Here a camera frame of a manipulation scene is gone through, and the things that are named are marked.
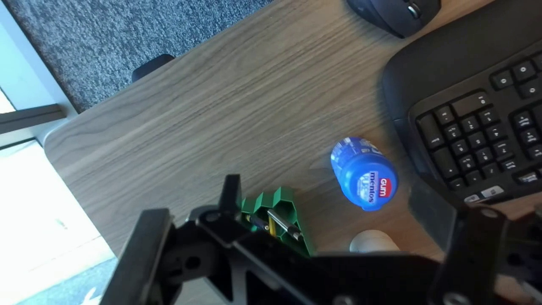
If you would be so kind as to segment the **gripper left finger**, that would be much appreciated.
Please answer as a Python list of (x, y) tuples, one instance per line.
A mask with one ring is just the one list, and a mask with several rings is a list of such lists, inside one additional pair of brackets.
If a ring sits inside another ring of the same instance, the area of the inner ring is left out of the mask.
[(165, 305), (158, 266), (172, 227), (168, 209), (140, 216), (101, 305)]

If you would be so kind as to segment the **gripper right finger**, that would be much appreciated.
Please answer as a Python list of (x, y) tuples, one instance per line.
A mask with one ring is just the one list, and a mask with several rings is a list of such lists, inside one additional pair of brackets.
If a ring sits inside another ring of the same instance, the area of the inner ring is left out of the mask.
[(495, 209), (460, 209), (429, 304), (495, 305), (507, 229), (509, 219)]

